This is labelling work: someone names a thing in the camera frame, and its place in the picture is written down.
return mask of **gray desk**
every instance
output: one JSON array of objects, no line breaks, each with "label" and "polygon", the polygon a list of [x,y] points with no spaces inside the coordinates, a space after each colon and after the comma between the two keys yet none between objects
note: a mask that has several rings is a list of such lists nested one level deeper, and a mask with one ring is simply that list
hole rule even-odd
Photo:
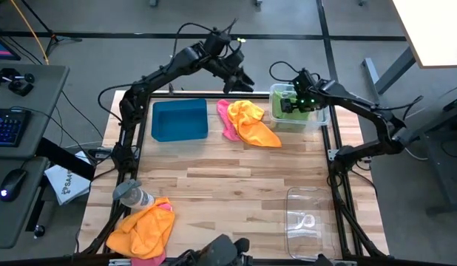
[{"label": "gray desk", "polygon": [[[35,76],[35,87],[25,97],[11,92],[8,83],[0,86],[0,108],[21,106],[51,115],[59,95],[64,87],[69,68],[66,66],[36,66],[27,64],[0,64],[0,69],[11,67],[22,75],[32,73]],[[28,127],[23,134],[20,146],[11,149],[0,147],[0,158],[30,158],[35,155],[38,144],[43,137],[49,118],[46,115],[33,113]]]},{"label": "gray desk", "polygon": [[[3,178],[13,169],[20,168],[23,160],[0,160],[0,185]],[[25,163],[28,172],[20,194],[12,202],[0,201],[0,248],[11,248],[20,235],[27,218],[36,190],[48,163],[44,157],[36,157]]]}]

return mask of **yellow cloth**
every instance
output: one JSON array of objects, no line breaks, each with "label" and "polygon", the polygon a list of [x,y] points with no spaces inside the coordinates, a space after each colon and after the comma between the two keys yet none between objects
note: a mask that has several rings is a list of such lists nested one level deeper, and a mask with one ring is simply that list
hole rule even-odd
[{"label": "yellow cloth", "polygon": [[238,136],[248,144],[281,147],[281,141],[263,122],[265,110],[249,100],[238,100],[228,106],[227,116]]},{"label": "yellow cloth", "polygon": [[150,208],[123,219],[107,239],[107,246],[140,259],[161,255],[175,221],[175,213],[158,207],[164,203],[171,204],[168,198],[159,198]]}]

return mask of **white desk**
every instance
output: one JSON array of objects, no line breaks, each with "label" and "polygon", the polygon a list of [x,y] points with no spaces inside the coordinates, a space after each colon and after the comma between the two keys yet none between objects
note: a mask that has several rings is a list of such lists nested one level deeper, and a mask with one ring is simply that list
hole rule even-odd
[{"label": "white desk", "polygon": [[378,76],[371,58],[363,61],[379,100],[414,63],[421,68],[457,67],[457,0],[391,0],[410,45]]}]

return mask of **table leg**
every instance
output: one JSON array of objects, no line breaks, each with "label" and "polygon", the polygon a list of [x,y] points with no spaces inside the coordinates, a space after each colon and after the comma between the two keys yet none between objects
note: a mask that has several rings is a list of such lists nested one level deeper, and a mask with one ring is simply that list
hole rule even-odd
[{"label": "table leg", "polygon": [[94,166],[70,154],[65,149],[54,144],[46,138],[42,138],[36,156],[43,156],[50,159],[51,162],[68,169],[81,177],[92,180],[94,178]]},{"label": "table leg", "polygon": [[379,77],[371,58],[365,58],[362,65],[367,71],[368,86],[375,100],[379,102],[379,96],[385,93],[415,62],[413,51],[408,47],[383,76]]}]

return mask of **plastic container with green lid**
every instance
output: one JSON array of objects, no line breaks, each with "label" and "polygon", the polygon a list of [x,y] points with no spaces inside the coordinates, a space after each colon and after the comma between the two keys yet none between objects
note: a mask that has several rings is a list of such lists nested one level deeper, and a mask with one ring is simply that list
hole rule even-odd
[{"label": "plastic container with green lid", "polygon": [[292,102],[295,102],[296,95],[293,85],[277,83],[271,86],[270,118],[272,129],[295,132],[315,131],[318,130],[320,126],[326,126],[329,123],[330,116],[328,108],[303,113],[298,109],[295,109],[292,113],[282,112],[280,100],[289,98]]}]

